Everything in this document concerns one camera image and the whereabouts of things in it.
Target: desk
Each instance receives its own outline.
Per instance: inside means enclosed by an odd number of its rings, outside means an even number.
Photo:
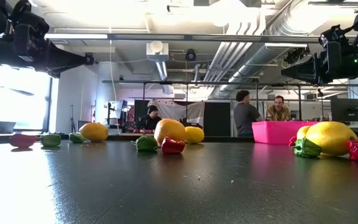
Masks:
[[[0,223],[358,223],[358,162],[250,142],[0,144]]]

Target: window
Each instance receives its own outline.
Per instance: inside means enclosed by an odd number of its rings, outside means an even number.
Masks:
[[[0,121],[14,129],[48,129],[51,78],[33,69],[0,67]]]

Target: white curtain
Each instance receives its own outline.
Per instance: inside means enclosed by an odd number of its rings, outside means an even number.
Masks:
[[[186,117],[186,106],[179,105],[169,100],[152,100],[147,106],[154,105],[158,108],[158,115],[161,118],[175,120]],[[205,102],[196,102],[187,106],[187,122],[199,123],[204,126]]]

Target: man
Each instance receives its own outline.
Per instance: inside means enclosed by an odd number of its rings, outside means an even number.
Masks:
[[[291,112],[284,105],[284,97],[276,96],[274,105],[267,108],[266,119],[269,121],[289,121],[291,120]]]
[[[254,137],[252,132],[252,122],[261,121],[257,109],[250,105],[249,91],[241,90],[236,95],[236,100],[239,102],[234,108],[234,121],[239,137]]]
[[[161,118],[158,116],[158,108],[150,105],[147,112],[148,114],[142,118],[138,127],[139,129],[155,130],[157,123],[161,121]]]

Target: pink plastic bin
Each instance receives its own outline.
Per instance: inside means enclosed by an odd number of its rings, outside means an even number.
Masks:
[[[254,140],[266,144],[288,144],[298,130],[306,125],[317,124],[316,121],[261,121],[252,123]]]

